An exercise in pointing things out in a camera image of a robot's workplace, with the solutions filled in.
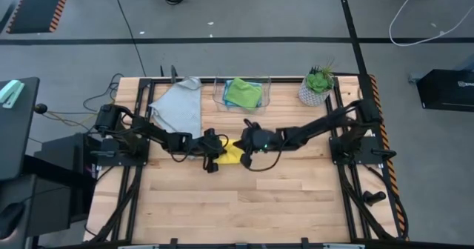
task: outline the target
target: transparent bin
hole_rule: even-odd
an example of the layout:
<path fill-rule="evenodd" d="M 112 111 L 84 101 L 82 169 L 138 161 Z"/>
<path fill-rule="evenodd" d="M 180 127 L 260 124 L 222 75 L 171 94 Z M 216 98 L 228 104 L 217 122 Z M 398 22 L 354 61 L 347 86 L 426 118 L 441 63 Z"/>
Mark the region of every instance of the transparent bin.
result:
<path fill-rule="evenodd" d="M 270 104 L 270 86 L 272 84 L 269 76 L 256 76 L 256 77 L 239 77 L 245 82 L 249 82 L 255 85 L 261 85 L 262 93 L 261 99 L 258 103 L 258 107 L 242 107 L 224 100 L 224 94 L 226 89 L 226 83 L 230 83 L 234 80 L 234 77 L 217 76 L 214 80 L 214 92 L 213 100 L 216 103 L 219 111 L 231 112 L 231 113 L 249 113 L 249 114 L 262 114 L 265 112 L 267 106 Z"/>

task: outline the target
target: black box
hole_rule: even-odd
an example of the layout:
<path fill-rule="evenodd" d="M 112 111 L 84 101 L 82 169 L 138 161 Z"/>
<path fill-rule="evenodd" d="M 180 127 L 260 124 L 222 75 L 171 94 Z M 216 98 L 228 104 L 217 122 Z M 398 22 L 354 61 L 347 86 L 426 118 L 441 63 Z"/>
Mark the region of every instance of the black box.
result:
<path fill-rule="evenodd" d="M 416 83 L 426 109 L 474 111 L 474 72 L 431 70 Z"/>

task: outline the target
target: succulent plant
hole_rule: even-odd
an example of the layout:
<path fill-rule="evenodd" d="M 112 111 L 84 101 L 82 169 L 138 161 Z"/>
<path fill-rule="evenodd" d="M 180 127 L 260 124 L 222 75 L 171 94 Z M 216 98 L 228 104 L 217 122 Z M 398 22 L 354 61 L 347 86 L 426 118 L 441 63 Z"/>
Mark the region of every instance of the succulent plant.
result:
<path fill-rule="evenodd" d="M 306 86 L 315 93 L 324 93 L 331 90 L 333 85 L 331 66 L 311 67 L 310 74 L 306 76 Z"/>

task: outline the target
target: wooden table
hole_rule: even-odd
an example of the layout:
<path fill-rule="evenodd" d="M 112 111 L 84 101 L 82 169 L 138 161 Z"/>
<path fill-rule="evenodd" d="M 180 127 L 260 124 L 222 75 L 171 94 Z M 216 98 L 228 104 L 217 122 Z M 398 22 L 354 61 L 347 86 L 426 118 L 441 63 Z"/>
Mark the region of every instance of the wooden table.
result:
<path fill-rule="evenodd" d="M 344 105 L 358 99 L 357 76 L 338 79 Z M 139 78 L 121 79 L 116 104 L 134 109 L 138 81 Z M 154 99 L 169 87 L 170 84 L 157 85 Z M 327 114 L 324 105 L 303 105 L 297 96 L 298 88 L 299 83 L 272 84 L 271 103 L 265 114 L 251 116 L 218 111 L 212 97 L 213 85 L 205 84 L 201 99 L 202 130 L 213 127 L 216 133 L 238 139 L 245 128 L 244 118 L 274 130 L 302 126 Z M 146 99 L 141 106 L 142 115 Z M 310 242 L 349 242 L 329 137 L 330 133 L 325 133 L 297 151 L 283 152 L 280 162 L 263 173 L 250 172 L 241 165 L 220 165 L 219 172 L 208 174 L 202 170 L 200 159 L 176 163 L 160 145 L 152 142 L 150 159 L 141 178 L 133 244 L 168 244 L 171 238 L 178 238 L 180 244 L 299 243 L 301 237 L 308 237 Z M 253 167 L 266 167 L 275 157 L 276 153 L 254 154 Z M 383 182 L 364 167 L 359 167 L 358 173 L 363 191 L 387 192 Z M 116 207 L 121 175 L 122 167 L 115 167 L 96 187 L 87 223 L 94 233 Z M 352 208 L 358 236 L 362 237 L 357 208 Z M 388 199 L 370 210 L 387 232 L 397 235 Z M 124 237 L 127 210 L 124 215 L 120 238 Z M 84 239 L 90 238 L 86 233 Z"/>

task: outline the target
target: green cloth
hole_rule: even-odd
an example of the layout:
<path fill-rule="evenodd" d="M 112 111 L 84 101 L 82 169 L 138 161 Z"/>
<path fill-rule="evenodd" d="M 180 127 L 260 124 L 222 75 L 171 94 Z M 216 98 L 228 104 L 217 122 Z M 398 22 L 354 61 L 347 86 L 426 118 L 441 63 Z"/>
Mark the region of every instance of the green cloth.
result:
<path fill-rule="evenodd" d="M 261 87 L 252 86 L 240 78 L 235 78 L 229 86 L 226 101 L 237 104 L 241 107 L 255 108 L 261 98 Z"/>

